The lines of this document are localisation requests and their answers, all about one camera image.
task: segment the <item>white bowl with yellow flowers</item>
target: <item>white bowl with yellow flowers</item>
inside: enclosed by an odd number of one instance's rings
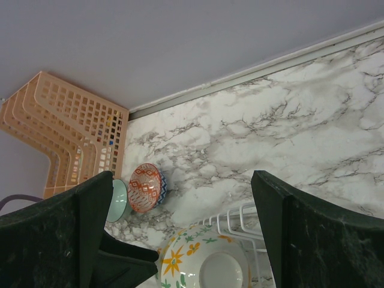
[[[172,235],[170,237],[168,237],[167,239],[165,239],[161,243],[160,247],[157,249],[157,253],[158,253],[158,260],[156,261],[157,274],[155,276],[156,276],[156,279],[159,283],[159,287],[162,287],[161,286],[161,266],[163,264],[163,260],[164,260],[166,253],[167,253],[167,250],[171,246],[172,242],[175,239],[177,239],[179,237],[183,237],[183,234],[185,231],[186,231],[186,229],[181,229],[179,231],[173,231]]]
[[[168,242],[159,269],[163,288],[247,288],[250,267],[240,244],[213,231],[191,226]]]

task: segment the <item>red patterned bowl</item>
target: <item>red patterned bowl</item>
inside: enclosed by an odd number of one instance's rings
[[[161,195],[163,182],[160,171],[153,164],[145,163],[136,168],[128,187],[132,209],[144,213],[157,206],[164,198]]]

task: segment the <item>bowl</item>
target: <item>bowl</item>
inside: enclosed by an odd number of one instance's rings
[[[157,266],[157,273],[156,273],[156,280],[159,287],[161,286],[161,266],[163,264],[164,257],[167,253],[168,248],[171,246],[172,242],[178,238],[179,236],[182,236],[184,234],[183,232],[186,231],[186,229],[181,229],[179,231],[173,231],[170,237],[166,238],[157,249],[158,253],[158,259],[156,261]]]
[[[132,212],[132,208],[127,202],[127,186],[125,183],[120,179],[115,179],[112,184],[113,195],[107,215],[107,221],[111,223]]]
[[[165,199],[167,182],[157,167],[150,163],[140,165],[132,173],[128,186],[128,199],[133,210],[148,212]]]
[[[162,287],[250,286],[250,266],[237,240],[218,234],[210,225],[192,226],[175,236],[162,260]]]

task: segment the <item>mint green bowl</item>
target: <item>mint green bowl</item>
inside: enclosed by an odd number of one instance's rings
[[[120,179],[113,180],[113,196],[108,210],[108,222],[116,222],[123,216],[131,214],[132,207],[127,199],[127,186],[125,183]]]

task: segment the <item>yellow flower pattern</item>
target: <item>yellow flower pattern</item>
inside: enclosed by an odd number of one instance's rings
[[[196,243],[195,246],[193,244],[190,245],[190,249],[188,250],[187,252],[187,255],[190,256],[192,255],[193,253],[195,253],[197,251],[197,249],[199,249],[200,247],[200,243]]]
[[[186,229],[182,229],[178,232],[178,235],[180,236],[184,231],[186,231]]]
[[[252,275],[251,275],[251,268],[248,267],[248,288],[252,288]]]
[[[228,236],[223,236],[223,235],[220,235],[218,236],[219,238],[223,238],[223,239],[227,239],[228,243],[231,243],[233,241],[233,239],[231,237],[228,237]]]
[[[180,272],[179,264],[182,263],[180,258],[181,258],[181,256],[184,255],[184,254],[179,254],[182,248],[183,248],[183,246],[181,246],[180,249],[176,253],[173,252],[173,250],[171,250],[171,254],[172,254],[171,258],[163,260],[163,263],[168,264],[168,266],[167,266],[166,270],[164,271],[163,275],[166,275],[169,270],[172,271],[172,276],[174,275],[175,270]]]

